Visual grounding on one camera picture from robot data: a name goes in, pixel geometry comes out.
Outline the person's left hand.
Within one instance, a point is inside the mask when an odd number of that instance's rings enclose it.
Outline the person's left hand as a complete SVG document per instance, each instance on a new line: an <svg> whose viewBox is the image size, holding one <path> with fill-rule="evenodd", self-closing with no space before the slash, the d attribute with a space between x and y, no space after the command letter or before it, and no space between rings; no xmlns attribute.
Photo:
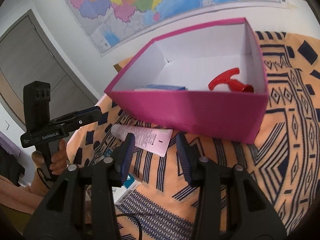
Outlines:
<svg viewBox="0 0 320 240"><path fill-rule="evenodd" d="M38 168L45 168L44 158L39 151L34 151L31 154L31 158ZM67 151L66 151L66 143L63 139L60 140L57 152L55 152L51 157L51 165L49 170L52 171L53 175L59 176L66 168L67 168Z"/></svg>

